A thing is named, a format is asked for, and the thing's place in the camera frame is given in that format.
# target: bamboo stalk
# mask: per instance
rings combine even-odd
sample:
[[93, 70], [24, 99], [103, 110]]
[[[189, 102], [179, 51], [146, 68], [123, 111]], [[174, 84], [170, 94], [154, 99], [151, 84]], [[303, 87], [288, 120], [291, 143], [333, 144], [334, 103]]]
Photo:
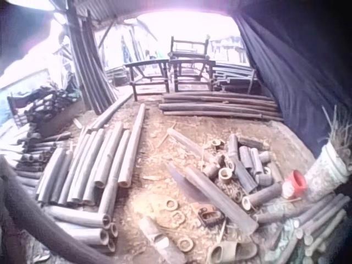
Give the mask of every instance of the bamboo stalk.
[[119, 186], [123, 188], [128, 188], [131, 186], [132, 173], [134, 169], [134, 163], [136, 160], [138, 145], [140, 141], [140, 135], [143, 126], [143, 120], [145, 115], [145, 104], [141, 104], [136, 121], [133, 125], [131, 132], [131, 137], [128, 142], [128, 146], [125, 152], [124, 161], [121, 166], [120, 176], [119, 176]]

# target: bamboo offcut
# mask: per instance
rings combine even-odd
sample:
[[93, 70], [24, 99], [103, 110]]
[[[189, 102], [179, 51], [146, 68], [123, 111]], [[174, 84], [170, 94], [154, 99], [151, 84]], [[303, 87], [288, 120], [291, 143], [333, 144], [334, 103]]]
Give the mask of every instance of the bamboo offcut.
[[218, 207], [243, 233], [250, 235], [257, 229], [258, 224], [203, 173], [193, 166], [188, 166], [185, 172], [190, 182], [195, 183], [212, 204]]

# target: black pipe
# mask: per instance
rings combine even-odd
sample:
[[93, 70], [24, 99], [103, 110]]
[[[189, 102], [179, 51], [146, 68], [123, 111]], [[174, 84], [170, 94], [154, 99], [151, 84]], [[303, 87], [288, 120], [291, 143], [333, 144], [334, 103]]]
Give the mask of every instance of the black pipe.
[[27, 230], [44, 246], [70, 262], [77, 264], [114, 263], [111, 258], [72, 238], [44, 214], [18, 184], [14, 171], [9, 168], [2, 155], [0, 167], [0, 175], [6, 190], [5, 206], [18, 227]]

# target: white bucket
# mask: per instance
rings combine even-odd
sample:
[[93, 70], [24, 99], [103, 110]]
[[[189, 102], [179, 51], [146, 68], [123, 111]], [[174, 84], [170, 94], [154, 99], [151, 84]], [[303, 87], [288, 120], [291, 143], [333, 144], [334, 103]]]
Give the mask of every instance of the white bucket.
[[307, 182], [306, 196], [318, 201], [348, 181], [350, 173], [330, 141], [324, 145], [318, 159], [304, 175]]

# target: bamboo pole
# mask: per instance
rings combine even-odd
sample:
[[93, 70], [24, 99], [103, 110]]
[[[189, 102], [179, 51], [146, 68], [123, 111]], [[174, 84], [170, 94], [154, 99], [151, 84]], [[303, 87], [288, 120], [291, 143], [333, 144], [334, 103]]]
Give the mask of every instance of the bamboo pole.
[[133, 173], [138, 145], [140, 141], [144, 115], [145, 115], [145, 104], [143, 103], [139, 108], [136, 121], [133, 125], [131, 137], [129, 139], [128, 146], [125, 152], [124, 161], [121, 166], [121, 171], [120, 171], [120, 176], [118, 181], [119, 181], [119, 186], [123, 188], [128, 188], [131, 186], [132, 173]]
[[188, 166], [185, 173], [190, 182], [195, 183], [212, 204], [218, 207], [244, 234], [250, 235], [257, 229], [258, 224], [203, 173], [193, 166]]

